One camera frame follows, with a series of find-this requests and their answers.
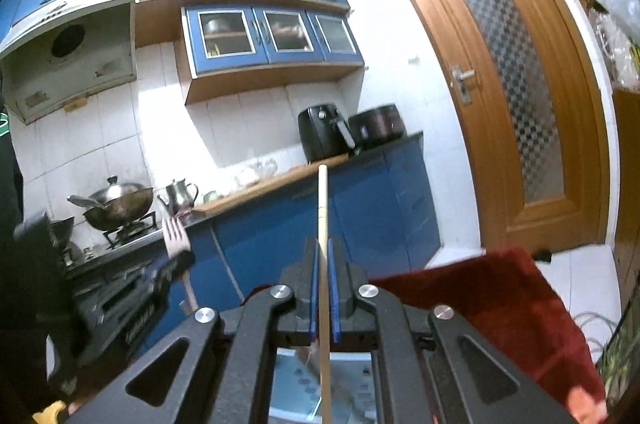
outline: glass cabinet door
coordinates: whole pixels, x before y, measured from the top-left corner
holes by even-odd
[[[308,17],[303,10],[255,9],[270,62],[322,60]]]
[[[360,51],[353,40],[351,29],[344,17],[309,13],[324,60],[362,61]]]
[[[267,63],[250,8],[191,9],[188,22],[196,73]]]

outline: stove burner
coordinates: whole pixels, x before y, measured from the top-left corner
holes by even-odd
[[[113,249],[134,241],[157,228],[156,212],[151,211],[150,213],[145,214],[145,216],[139,217],[134,221],[130,221],[119,229],[103,232],[102,234],[109,242],[109,248]]]

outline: fork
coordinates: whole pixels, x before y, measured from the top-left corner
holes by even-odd
[[[184,225],[179,219],[176,218],[163,218],[162,219],[162,236],[164,236],[164,245],[166,247],[166,253],[169,258],[172,258],[180,252],[190,251],[191,242],[187,236],[187,232],[184,230]],[[187,300],[191,314],[198,310],[198,302],[196,301],[196,295],[191,287],[191,279],[189,271],[182,274],[182,283],[184,290],[187,292]]]

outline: pot lid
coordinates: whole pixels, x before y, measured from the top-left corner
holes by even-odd
[[[89,198],[98,200],[101,203],[107,203],[110,200],[115,200],[116,198],[123,197],[129,193],[135,193],[142,189],[147,189],[146,185],[139,184],[138,182],[118,183],[118,177],[116,176],[107,178],[107,182],[109,182],[108,187],[100,189],[89,195]]]

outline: wooden countertop edge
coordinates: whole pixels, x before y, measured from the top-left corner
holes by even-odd
[[[285,185],[292,184],[293,182],[297,182],[298,180],[314,175],[318,172],[318,168],[322,164],[326,164],[328,167],[336,166],[346,162],[348,158],[349,155],[345,153],[344,155],[313,162],[306,166],[298,166],[289,169],[289,171],[286,171],[281,175],[276,175],[270,179],[258,182],[255,185],[251,185],[250,187],[243,189],[242,191],[232,193],[228,195],[228,197],[218,198],[207,203],[196,205],[193,210],[208,215],[219,214],[231,207],[235,207],[236,205],[253,200],[254,198],[269,193],[270,191],[274,191],[284,187]]]

